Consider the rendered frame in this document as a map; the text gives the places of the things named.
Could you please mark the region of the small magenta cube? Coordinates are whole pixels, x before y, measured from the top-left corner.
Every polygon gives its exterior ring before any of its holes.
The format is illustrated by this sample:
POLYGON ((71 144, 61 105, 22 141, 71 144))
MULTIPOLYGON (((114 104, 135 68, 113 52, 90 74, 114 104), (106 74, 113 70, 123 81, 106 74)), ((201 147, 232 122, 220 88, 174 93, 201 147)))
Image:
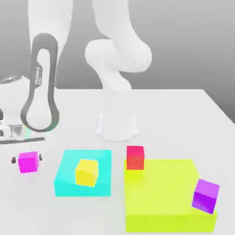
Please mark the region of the small magenta cube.
POLYGON ((37 151, 23 152, 18 156, 20 173, 37 172, 39 168, 39 156, 37 151))

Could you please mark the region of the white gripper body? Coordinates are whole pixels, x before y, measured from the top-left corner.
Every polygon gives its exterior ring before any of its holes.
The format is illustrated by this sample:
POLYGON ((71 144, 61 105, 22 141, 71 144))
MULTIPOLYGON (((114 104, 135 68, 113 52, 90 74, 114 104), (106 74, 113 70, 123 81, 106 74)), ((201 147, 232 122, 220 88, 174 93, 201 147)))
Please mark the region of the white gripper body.
POLYGON ((12 144, 22 144, 22 143, 30 143, 30 142, 39 142, 39 141, 45 141, 44 137, 35 137, 35 138, 27 138, 22 140, 0 140, 0 148, 1 145, 12 145, 12 144))

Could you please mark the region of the large cyan box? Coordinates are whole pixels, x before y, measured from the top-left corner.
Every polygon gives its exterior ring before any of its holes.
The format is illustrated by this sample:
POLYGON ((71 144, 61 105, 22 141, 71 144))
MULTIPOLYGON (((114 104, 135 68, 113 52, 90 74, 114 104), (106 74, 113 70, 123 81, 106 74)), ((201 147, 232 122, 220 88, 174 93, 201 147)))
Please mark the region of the large cyan box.
POLYGON ((110 196, 111 150, 65 150, 54 181, 56 196, 110 196), (75 169, 81 159, 97 160, 99 175, 94 187, 76 184, 75 169))

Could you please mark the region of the small purple cube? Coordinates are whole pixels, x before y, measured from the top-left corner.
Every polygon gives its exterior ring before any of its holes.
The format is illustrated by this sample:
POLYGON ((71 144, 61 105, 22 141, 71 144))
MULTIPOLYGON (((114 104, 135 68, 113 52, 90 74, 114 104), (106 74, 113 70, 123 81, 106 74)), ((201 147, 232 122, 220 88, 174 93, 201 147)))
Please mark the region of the small purple cube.
POLYGON ((206 213, 213 214, 219 189, 220 185, 218 184, 198 179, 191 206, 206 213))

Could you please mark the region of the large lime box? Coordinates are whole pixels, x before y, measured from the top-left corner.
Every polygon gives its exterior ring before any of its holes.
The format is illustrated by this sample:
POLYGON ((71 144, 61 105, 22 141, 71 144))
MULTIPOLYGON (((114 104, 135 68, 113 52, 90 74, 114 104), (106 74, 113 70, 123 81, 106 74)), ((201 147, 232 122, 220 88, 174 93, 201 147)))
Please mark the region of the large lime box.
POLYGON ((146 159, 124 169, 126 232, 213 232, 217 212, 192 207, 199 173, 190 159, 146 159))

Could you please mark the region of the small red cube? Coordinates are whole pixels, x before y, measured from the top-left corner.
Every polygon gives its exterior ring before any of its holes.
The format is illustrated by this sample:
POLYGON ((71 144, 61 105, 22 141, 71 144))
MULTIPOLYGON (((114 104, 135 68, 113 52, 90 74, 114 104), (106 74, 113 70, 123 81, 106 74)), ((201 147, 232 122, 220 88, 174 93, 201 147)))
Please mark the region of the small red cube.
POLYGON ((144 169, 145 153, 143 146, 127 146, 127 169, 128 170, 143 170, 144 169))

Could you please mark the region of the small yellow cube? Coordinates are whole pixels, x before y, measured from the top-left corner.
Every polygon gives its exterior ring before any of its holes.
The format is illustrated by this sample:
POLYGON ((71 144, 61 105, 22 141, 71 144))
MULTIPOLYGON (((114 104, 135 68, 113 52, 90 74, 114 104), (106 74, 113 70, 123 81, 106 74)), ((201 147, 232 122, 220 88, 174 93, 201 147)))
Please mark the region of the small yellow cube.
POLYGON ((75 169, 76 184, 94 187, 99 175, 97 160, 81 159, 75 169))

